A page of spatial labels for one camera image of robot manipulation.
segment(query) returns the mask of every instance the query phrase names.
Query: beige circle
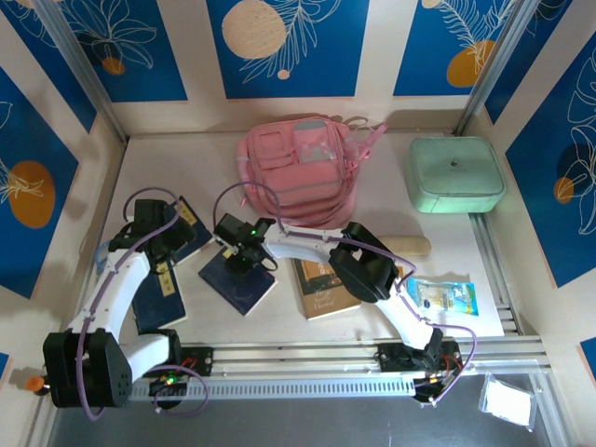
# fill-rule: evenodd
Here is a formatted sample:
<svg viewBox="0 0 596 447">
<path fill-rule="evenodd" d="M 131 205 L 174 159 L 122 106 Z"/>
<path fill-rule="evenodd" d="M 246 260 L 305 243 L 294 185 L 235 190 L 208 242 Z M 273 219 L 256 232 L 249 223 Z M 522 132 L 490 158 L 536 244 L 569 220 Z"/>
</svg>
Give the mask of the beige circle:
<svg viewBox="0 0 596 447">
<path fill-rule="evenodd" d="M 285 81 L 286 79 L 290 79 L 290 72 L 288 70 L 279 70 L 278 78 L 281 79 L 282 81 Z"/>
<path fill-rule="evenodd" d="M 34 4 L 31 3 L 31 0 L 15 0 L 15 2 L 19 3 L 20 5 L 23 5 L 24 7 L 28 7 L 29 9 L 32 9 L 34 7 Z"/>
<path fill-rule="evenodd" d="M 286 41 L 286 26 L 279 14 L 262 0 L 242 0 L 222 22 L 223 40 L 243 59 L 261 59 L 278 51 Z"/>
<path fill-rule="evenodd" d="M 433 7 L 437 7 L 440 2 L 443 0 L 421 0 L 422 6 L 426 9 L 431 9 Z"/>
</svg>

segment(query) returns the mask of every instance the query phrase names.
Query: mint green case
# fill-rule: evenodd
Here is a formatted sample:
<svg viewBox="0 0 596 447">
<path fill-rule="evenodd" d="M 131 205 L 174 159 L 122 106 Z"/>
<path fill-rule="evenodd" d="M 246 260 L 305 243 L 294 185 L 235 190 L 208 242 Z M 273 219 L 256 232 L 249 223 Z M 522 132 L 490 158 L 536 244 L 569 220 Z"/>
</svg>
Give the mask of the mint green case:
<svg viewBox="0 0 596 447">
<path fill-rule="evenodd" d="M 506 191 L 493 148 L 478 137 L 414 140 L 405 174 L 422 212 L 487 212 Z"/>
</svg>

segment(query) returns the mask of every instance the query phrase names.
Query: white table surface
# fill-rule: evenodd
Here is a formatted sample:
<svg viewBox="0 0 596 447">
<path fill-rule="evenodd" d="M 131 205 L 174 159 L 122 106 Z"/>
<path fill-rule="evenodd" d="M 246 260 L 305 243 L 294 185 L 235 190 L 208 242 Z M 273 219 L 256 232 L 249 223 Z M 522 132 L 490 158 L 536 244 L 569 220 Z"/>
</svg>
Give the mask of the white table surface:
<svg viewBox="0 0 596 447">
<path fill-rule="evenodd" d="M 357 207 L 352 220 L 364 224 L 377 236 L 425 236 L 432 252 L 412 258 L 418 277 L 471 281 L 476 286 L 478 317 L 450 314 L 435 321 L 459 324 L 478 336 L 503 335 L 481 255 L 466 214 L 424 214 L 408 198 L 403 166 L 414 132 L 394 132 L 373 148 L 360 170 Z M 162 186 L 183 195 L 199 218 L 211 229 L 211 209 L 226 186 L 238 181 L 236 146 L 242 134 L 185 134 L 139 137 L 130 140 L 103 233 L 113 237 L 122 227 L 122 207 L 127 197 L 146 186 Z M 162 197 L 144 193 L 141 197 Z M 231 212 L 255 222 L 250 206 L 241 208 L 241 188 L 222 200 L 218 217 Z M 246 316 L 242 317 L 197 274 L 214 256 L 216 244 L 206 246 L 175 267 L 188 319 L 173 326 L 183 343 L 275 343 L 372 340 L 399 336 L 374 305 L 313 321 L 304 317 L 300 294 L 289 260 L 279 263 L 278 285 Z M 136 333 L 132 313 L 123 327 L 121 341 Z M 466 333 L 447 331 L 465 337 Z"/>
</svg>

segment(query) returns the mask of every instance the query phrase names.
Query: white wall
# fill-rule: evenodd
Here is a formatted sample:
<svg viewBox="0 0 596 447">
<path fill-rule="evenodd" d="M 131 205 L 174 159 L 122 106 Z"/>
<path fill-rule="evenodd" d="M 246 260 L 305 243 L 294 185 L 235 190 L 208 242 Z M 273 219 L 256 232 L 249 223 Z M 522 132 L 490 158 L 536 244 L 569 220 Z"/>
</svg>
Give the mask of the white wall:
<svg viewBox="0 0 596 447">
<path fill-rule="evenodd" d="M 367 116 L 371 121 L 386 120 L 392 128 L 453 128 L 467 95 L 393 97 L 419 1 L 370 1 L 354 98 L 229 101 L 225 98 L 205 0 L 158 0 L 188 102 L 123 102 L 115 104 L 115 109 L 130 135 L 241 131 L 283 116 L 314 113 L 340 115 L 343 119 Z"/>
<path fill-rule="evenodd" d="M 0 389 L 0 433 L 2 445 L 12 447 L 26 445 L 40 401 L 20 386 L 29 375 L 41 372 L 47 334 L 58 330 L 74 311 L 122 150 L 100 118 L 86 133 L 1 13 L 0 42 L 0 66 L 79 162 L 32 299 L 0 287 L 0 352 L 12 357 Z M 40 444 L 32 440 L 31 445 Z"/>
<path fill-rule="evenodd" d="M 596 442 L 596 381 L 579 347 L 596 336 L 596 270 L 556 288 L 505 152 L 594 32 L 594 1 L 574 0 L 495 125 L 482 113 L 471 132 L 488 138 L 505 167 L 508 193 L 489 225 L 522 319 L 542 337 L 582 445 Z"/>
</svg>

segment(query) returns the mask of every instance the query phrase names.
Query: snack package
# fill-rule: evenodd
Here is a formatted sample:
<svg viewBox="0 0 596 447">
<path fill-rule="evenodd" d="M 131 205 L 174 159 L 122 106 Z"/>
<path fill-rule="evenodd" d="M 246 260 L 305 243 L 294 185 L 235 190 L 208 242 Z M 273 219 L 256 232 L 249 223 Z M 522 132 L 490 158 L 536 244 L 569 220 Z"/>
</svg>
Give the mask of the snack package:
<svg viewBox="0 0 596 447">
<path fill-rule="evenodd" d="M 407 289 L 422 310 L 478 315 L 476 292 L 471 282 L 430 282 L 411 278 Z"/>
</svg>

